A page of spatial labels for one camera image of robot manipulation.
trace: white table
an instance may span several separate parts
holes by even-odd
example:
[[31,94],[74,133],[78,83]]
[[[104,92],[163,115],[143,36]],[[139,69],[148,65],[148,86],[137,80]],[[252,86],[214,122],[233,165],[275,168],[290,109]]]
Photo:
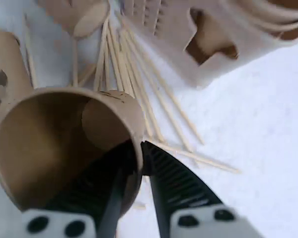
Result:
[[[23,8],[31,22],[39,85],[67,85],[71,39],[31,0],[0,0],[0,16],[6,15],[0,17],[0,25],[15,32],[23,45]],[[80,42],[80,66],[96,61],[99,37],[98,31]],[[146,49],[205,139],[206,146],[202,146],[185,131],[197,151],[238,167],[243,174],[204,166],[198,169],[189,159],[179,158],[265,237],[298,238],[298,45],[222,76],[205,90],[187,86],[158,55]],[[178,145],[180,140],[149,87],[148,92],[163,134]],[[147,209],[132,208],[126,214],[119,224],[120,237],[159,237],[148,186],[142,187],[137,201],[146,203]],[[19,217],[0,187],[0,226]]]

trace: black screw hole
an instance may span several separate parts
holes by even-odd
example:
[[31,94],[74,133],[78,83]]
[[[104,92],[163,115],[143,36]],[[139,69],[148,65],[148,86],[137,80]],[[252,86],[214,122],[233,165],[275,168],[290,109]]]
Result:
[[82,221],[74,221],[69,223],[65,228],[65,235],[67,237],[78,237],[85,231],[85,223]]
[[235,217],[230,211],[221,209],[214,213],[214,219],[217,221],[230,222],[234,221]]
[[182,216],[179,218],[178,225],[181,227],[196,227],[199,221],[192,215]]
[[6,75],[6,73],[1,70],[0,71],[0,85],[3,87],[6,87],[8,84],[8,76]]
[[27,230],[31,234],[37,234],[46,229],[49,223],[48,217],[37,217],[34,218],[27,226]]

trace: wooden skewer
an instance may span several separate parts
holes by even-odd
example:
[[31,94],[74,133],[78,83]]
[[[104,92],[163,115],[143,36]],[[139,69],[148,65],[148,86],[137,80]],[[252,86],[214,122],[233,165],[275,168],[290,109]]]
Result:
[[128,81],[130,81],[129,74],[127,72],[127,66],[125,64],[125,56],[124,53],[118,52],[118,59],[119,59],[119,69],[121,72],[122,83],[124,85],[124,90],[127,94],[131,95],[131,88],[129,88]]
[[148,118],[147,118],[147,113],[148,112],[146,111],[146,108],[144,107],[143,98],[141,97],[141,93],[139,92],[139,89],[138,89],[137,84],[136,84],[135,77],[133,75],[131,66],[130,66],[130,64],[129,64],[128,61],[126,61],[126,66],[127,66],[128,74],[130,76],[130,81],[131,81],[132,89],[133,89],[133,91],[135,93],[135,96],[136,96],[136,99],[139,102],[140,107],[141,107],[141,109],[142,109],[142,111],[144,113],[145,125],[146,125],[146,130],[147,130],[148,136],[151,138],[151,137],[153,137],[153,132],[152,132],[150,123],[149,123]]
[[127,56],[126,56],[125,51],[122,52],[121,60],[122,60],[121,63],[124,64],[127,74],[128,74],[128,77],[126,77],[126,80],[125,80],[126,88],[128,88],[129,95],[132,96],[133,98],[135,98],[134,91],[133,91],[133,88],[131,85],[131,77],[133,77],[133,74],[132,74],[131,69],[129,68],[130,65],[127,63],[128,61],[127,61]]
[[85,67],[85,69],[82,71],[82,73],[78,75],[78,86],[83,87],[85,83],[90,79],[92,74],[95,72],[95,70],[96,70],[95,63],[88,64]]
[[130,37],[129,40],[134,43],[134,45],[136,46],[136,48],[139,50],[139,53],[141,54],[142,58],[145,60],[146,64],[150,66],[151,70],[156,75],[159,83],[162,85],[162,87],[165,90],[165,92],[167,93],[167,95],[171,98],[171,100],[173,101],[173,103],[177,107],[178,111],[181,113],[182,117],[185,119],[185,121],[187,122],[187,124],[189,125],[189,127],[191,128],[191,130],[194,132],[194,134],[196,135],[196,137],[199,139],[199,141],[204,145],[204,141],[203,141],[202,137],[199,135],[199,133],[197,132],[197,129],[196,129],[195,125],[190,121],[190,119],[188,118],[188,116],[182,110],[182,108],[181,108],[178,100],[175,98],[174,94],[170,90],[169,85],[167,85],[166,81],[161,76],[159,70],[157,70],[157,68],[154,66],[152,60],[149,58],[149,56],[147,55],[147,53],[144,51],[144,49],[142,48],[142,46],[140,44],[138,44],[138,42],[136,42],[136,40],[135,40],[134,37]]
[[109,54],[108,54],[108,42],[106,42],[104,49],[104,64],[105,64],[105,82],[106,82],[106,90],[112,90],[113,87],[110,82],[110,69],[109,69]]
[[223,163],[217,162],[213,159],[207,159],[205,157],[190,153],[188,151],[183,151],[183,150],[180,150],[180,149],[177,149],[177,148],[174,148],[174,147],[171,147],[171,146],[168,146],[168,145],[156,142],[156,141],[152,141],[150,139],[147,140],[147,141],[154,144],[154,145],[156,145],[156,146],[158,146],[158,147],[160,147],[163,150],[168,150],[168,151],[172,151],[172,152],[175,152],[177,154],[180,154],[180,155],[187,156],[189,158],[195,159],[197,162],[208,164],[208,165],[211,165],[213,167],[216,167],[216,168],[219,168],[219,169],[222,169],[222,170],[234,173],[234,174],[241,174],[240,170],[232,168],[228,165],[224,165]]
[[146,93],[146,90],[145,90],[145,86],[143,85],[143,82],[141,81],[141,75],[140,75],[140,72],[135,64],[135,62],[132,60],[131,58],[131,52],[128,50],[128,46],[127,46],[127,42],[125,40],[124,37],[121,37],[121,44],[122,44],[122,48],[123,48],[123,51],[126,53],[126,57],[127,57],[127,60],[129,61],[131,67],[132,67],[132,71],[135,75],[135,81],[137,83],[137,85],[139,86],[140,88],[140,93],[141,93],[141,96],[142,98],[144,99],[144,103],[147,107],[147,110],[148,110],[148,113],[149,113],[149,116],[151,118],[151,121],[153,123],[153,126],[154,126],[154,129],[157,133],[157,136],[158,136],[158,139],[161,141],[161,142],[165,142],[165,139],[160,131],[160,127],[159,127],[159,124],[154,116],[154,113],[153,113],[153,110],[152,110],[152,107],[150,105],[150,101],[149,101],[149,98],[147,96],[147,93]]
[[73,87],[78,87],[77,41],[73,38]]
[[123,87],[121,75],[120,75],[119,68],[118,68],[118,60],[117,60],[115,50],[114,50],[113,36],[111,34],[111,31],[108,31],[107,41],[108,41],[109,52],[110,52],[111,60],[113,62],[114,72],[115,72],[115,76],[116,76],[116,80],[117,80],[117,88],[118,88],[118,91],[123,92],[124,87]]
[[113,40],[113,47],[114,47],[114,51],[115,51],[117,61],[118,61],[118,69],[119,69],[119,72],[120,72],[121,81],[122,81],[125,92],[130,95],[131,88],[129,88],[128,84],[127,84],[129,78],[128,78],[128,73],[127,73],[127,70],[126,70],[126,65],[124,64],[124,57],[120,52],[119,43],[118,43],[116,34],[114,32],[114,29],[112,27],[111,20],[108,22],[108,28],[109,28],[110,35],[112,36],[112,40]]
[[165,80],[161,77],[160,72],[154,66],[154,63],[152,62],[152,60],[150,59],[150,57],[148,56],[148,54],[145,52],[145,50],[143,49],[143,47],[140,44],[138,44],[138,42],[136,41],[133,32],[131,31],[130,27],[126,24],[126,21],[124,20],[123,16],[119,12],[115,12],[115,14],[116,14],[117,18],[120,20],[121,24],[127,29],[128,33],[130,35],[130,39],[129,40],[135,44],[136,48],[139,50],[140,54],[144,58],[146,64],[148,64],[151,67],[152,71],[154,72],[154,74],[156,75],[157,79],[159,80],[159,83],[162,85],[162,87],[164,88],[164,90],[167,93],[167,95],[171,98],[171,100],[173,101],[173,103],[175,104],[175,106],[178,108],[178,111],[181,113],[182,117],[185,119],[185,121],[187,122],[187,124],[189,125],[189,127],[191,128],[191,130],[194,132],[194,134],[196,135],[196,137],[199,139],[199,141],[202,144],[204,144],[204,141],[203,141],[202,137],[199,135],[199,133],[198,133],[195,125],[190,121],[190,119],[188,118],[188,116],[181,109],[181,106],[180,106],[178,100],[175,98],[174,94],[169,89],[169,86],[167,85],[167,83],[165,82]]
[[103,91],[104,79],[106,78],[105,71],[106,71],[106,70],[105,70],[105,64],[103,64],[103,71],[102,71],[101,78],[100,78],[100,80],[99,80],[98,91]]
[[30,72],[30,77],[32,81],[32,87],[35,89],[35,88],[38,88],[38,80],[36,78],[36,70],[35,70],[35,64],[34,64],[33,53],[32,53],[30,27],[29,27],[26,14],[24,15],[24,25],[25,25],[25,48],[26,48],[27,57],[28,57],[29,72]]
[[165,110],[165,112],[167,113],[167,115],[169,116],[169,119],[171,121],[171,123],[173,124],[176,132],[178,133],[180,139],[182,140],[183,144],[185,145],[185,147],[187,148],[188,151],[193,152],[193,148],[191,146],[191,144],[189,143],[189,141],[186,139],[185,135],[182,132],[181,127],[178,125],[178,123],[176,122],[176,120],[174,119],[174,116],[171,112],[171,110],[169,109],[169,106],[166,104],[161,92],[159,91],[158,86],[156,85],[156,83],[154,82],[154,80],[152,79],[150,73],[147,71],[147,67],[142,59],[142,57],[138,54],[136,48],[134,47],[134,45],[132,45],[132,43],[130,42],[129,38],[126,38],[126,32],[123,33],[123,37],[125,37],[125,39],[127,40],[127,42],[129,43],[129,46],[132,50],[132,52],[134,53],[134,55],[136,56],[141,69],[143,70],[146,78],[148,79],[151,87],[153,88],[155,94],[157,95],[163,109]]
[[108,18],[105,20],[103,24],[103,29],[101,33],[101,42],[100,42],[100,49],[98,54],[98,60],[97,60],[97,67],[96,67],[96,73],[95,73],[95,81],[94,81],[94,91],[97,91],[99,88],[100,80],[103,75],[104,70],[104,48],[106,43],[106,36],[107,36],[107,30],[108,30]]
[[142,202],[134,202],[133,206],[137,210],[145,210],[146,209],[146,205]]

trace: hole in cardboard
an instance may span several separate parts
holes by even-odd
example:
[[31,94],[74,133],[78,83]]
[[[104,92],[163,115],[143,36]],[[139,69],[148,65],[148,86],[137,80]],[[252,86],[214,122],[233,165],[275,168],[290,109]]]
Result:
[[166,0],[161,0],[161,6],[168,6],[168,3]]
[[1,70],[0,71],[0,85],[3,86],[3,87],[6,87],[8,84],[8,77],[6,75],[6,73]]
[[67,0],[67,1],[68,1],[69,5],[70,5],[71,7],[73,7],[73,0]]
[[212,17],[193,8],[190,9],[190,15],[197,26],[197,33],[188,44],[186,52],[198,65],[203,64],[217,52],[223,53],[232,60],[238,58],[236,46]]

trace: cardboard piece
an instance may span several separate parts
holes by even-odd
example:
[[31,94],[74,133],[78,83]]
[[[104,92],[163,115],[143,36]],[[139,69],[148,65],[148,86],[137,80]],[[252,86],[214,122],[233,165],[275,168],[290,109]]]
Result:
[[[240,17],[230,0],[124,0],[126,23],[194,87],[207,87],[215,78],[278,48],[298,42],[298,28],[274,35]],[[211,16],[234,47],[211,56],[199,51],[193,10]]]
[[0,119],[14,100],[33,91],[16,37],[0,31]]
[[44,88],[7,109],[0,123],[0,182],[21,211],[44,207],[92,161],[131,138],[137,171],[127,181],[122,214],[127,212],[141,183],[144,119],[137,102],[121,94]]
[[76,38],[90,36],[108,17],[108,0],[37,0],[56,23]]
[[298,0],[233,0],[253,16],[270,23],[298,21]]

